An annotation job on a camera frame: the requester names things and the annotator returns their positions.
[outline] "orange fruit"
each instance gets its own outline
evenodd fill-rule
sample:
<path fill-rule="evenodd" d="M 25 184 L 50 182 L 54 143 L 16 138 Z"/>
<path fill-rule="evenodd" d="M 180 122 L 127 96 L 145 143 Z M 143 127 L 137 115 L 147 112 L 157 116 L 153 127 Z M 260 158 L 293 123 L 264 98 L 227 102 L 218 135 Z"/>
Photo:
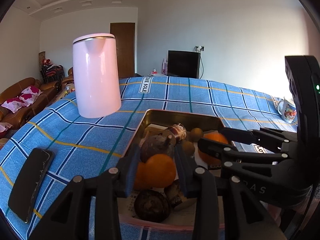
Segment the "orange fruit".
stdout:
<path fill-rule="evenodd" d="M 151 188 L 151 186 L 149 186 L 144 180 L 145 166 L 146 166 L 146 164 L 143 162 L 139 162 L 139 164 L 138 164 L 136 178 L 134 180 L 134 185 L 133 185 L 133 188 L 136 190 Z"/>
<path fill-rule="evenodd" d="M 166 154 L 156 154 L 150 157 L 145 165 L 145 182 L 157 188 L 167 187 L 176 177 L 176 165 Z"/>
<path fill-rule="evenodd" d="M 211 133 L 205 133 L 204 138 L 228 144 L 228 140 L 221 133 L 218 133 L 217 131 L 211 132 Z M 199 153 L 200 158 L 208 165 L 221 164 L 221 161 L 217 158 L 211 157 L 211 156 L 207 155 L 206 153 L 201 152 L 200 150 L 198 150 L 198 153 Z"/>

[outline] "black smartphone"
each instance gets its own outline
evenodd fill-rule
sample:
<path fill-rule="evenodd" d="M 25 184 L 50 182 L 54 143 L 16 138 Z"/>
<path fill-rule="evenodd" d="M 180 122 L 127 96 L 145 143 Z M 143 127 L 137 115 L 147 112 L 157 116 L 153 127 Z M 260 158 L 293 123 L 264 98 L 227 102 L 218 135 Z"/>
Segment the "black smartphone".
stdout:
<path fill-rule="evenodd" d="M 13 185 L 8 206 L 25 223 L 30 222 L 38 191 L 53 157 L 52 151 L 34 148 Z"/>

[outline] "door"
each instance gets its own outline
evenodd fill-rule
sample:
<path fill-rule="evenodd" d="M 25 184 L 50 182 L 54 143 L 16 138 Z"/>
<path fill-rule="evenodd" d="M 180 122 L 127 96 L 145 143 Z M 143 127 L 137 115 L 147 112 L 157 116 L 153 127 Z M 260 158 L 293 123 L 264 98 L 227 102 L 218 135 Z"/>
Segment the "door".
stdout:
<path fill-rule="evenodd" d="M 110 33 L 116 38 L 119 78 L 133 77 L 135 23 L 110 23 Z"/>

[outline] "white wall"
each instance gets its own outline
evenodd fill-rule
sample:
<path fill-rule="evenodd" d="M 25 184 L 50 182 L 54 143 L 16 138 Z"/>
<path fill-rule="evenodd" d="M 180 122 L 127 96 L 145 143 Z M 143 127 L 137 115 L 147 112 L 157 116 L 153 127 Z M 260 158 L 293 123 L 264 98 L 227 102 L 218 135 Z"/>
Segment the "white wall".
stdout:
<path fill-rule="evenodd" d="M 0 23 L 0 93 L 27 77 L 39 79 L 40 22 L 11 7 Z"/>
<path fill-rule="evenodd" d="M 112 22 L 136 24 L 135 65 L 137 58 L 138 8 L 103 7 L 70 12 L 41 22 L 40 51 L 46 58 L 63 65 L 65 72 L 72 67 L 72 42 L 91 33 L 109 33 Z"/>
<path fill-rule="evenodd" d="M 298 0 L 149 0 L 138 23 L 142 75 L 160 70 L 168 50 L 201 45 L 203 79 L 283 97 L 284 55 L 320 60 L 320 35 Z"/>

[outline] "television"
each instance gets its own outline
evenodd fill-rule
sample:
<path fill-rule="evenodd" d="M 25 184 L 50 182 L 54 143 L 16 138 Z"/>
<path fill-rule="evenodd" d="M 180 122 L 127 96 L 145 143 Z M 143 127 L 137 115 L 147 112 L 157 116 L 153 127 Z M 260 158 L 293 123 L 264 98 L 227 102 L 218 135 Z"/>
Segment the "television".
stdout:
<path fill-rule="evenodd" d="M 168 51 L 168 76 L 199 78 L 200 53 Z"/>

